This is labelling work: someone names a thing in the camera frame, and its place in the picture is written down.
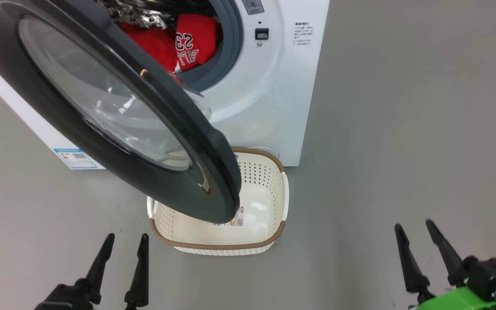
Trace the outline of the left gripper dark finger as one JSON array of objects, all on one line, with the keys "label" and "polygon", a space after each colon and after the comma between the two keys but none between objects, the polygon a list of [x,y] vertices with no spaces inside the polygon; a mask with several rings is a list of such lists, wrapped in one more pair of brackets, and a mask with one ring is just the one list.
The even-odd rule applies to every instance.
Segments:
[{"label": "left gripper dark finger", "polygon": [[130,290],[124,297],[127,310],[136,310],[149,304],[149,235],[143,234],[138,251],[138,262]]},{"label": "left gripper dark finger", "polygon": [[113,245],[115,241],[115,234],[110,233],[104,240],[98,255],[95,257],[86,277],[80,278],[76,284],[83,285],[88,290],[88,301],[91,304],[100,304],[102,295],[100,290],[102,288],[102,281],[106,263],[112,255]]}]

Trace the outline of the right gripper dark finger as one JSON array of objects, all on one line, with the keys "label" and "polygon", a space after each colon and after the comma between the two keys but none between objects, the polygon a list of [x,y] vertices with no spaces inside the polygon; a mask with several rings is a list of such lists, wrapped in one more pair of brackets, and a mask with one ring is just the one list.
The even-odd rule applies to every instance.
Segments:
[{"label": "right gripper dark finger", "polygon": [[406,291],[410,294],[418,294],[418,304],[435,298],[435,295],[428,288],[430,286],[429,279],[422,273],[411,252],[409,239],[401,224],[395,224],[394,233]]},{"label": "right gripper dark finger", "polygon": [[456,287],[465,286],[467,272],[463,267],[463,260],[460,255],[453,249],[453,246],[444,237],[433,220],[427,219],[425,223],[432,242],[438,247],[441,253],[441,257],[447,269],[447,280],[449,284]]}]

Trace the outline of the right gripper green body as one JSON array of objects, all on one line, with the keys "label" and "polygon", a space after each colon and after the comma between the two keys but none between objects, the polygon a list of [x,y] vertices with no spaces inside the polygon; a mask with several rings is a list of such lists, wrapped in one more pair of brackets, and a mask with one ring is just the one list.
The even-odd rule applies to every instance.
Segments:
[{"label": "right gripper green body", "polygon": [[491,301],[482,300],[467,287],[457,288],[447,294],[435,296],[427,287],[409,287],[408,292],[418,294],[418,304],[410,310],[496,310],[496,297]]}]

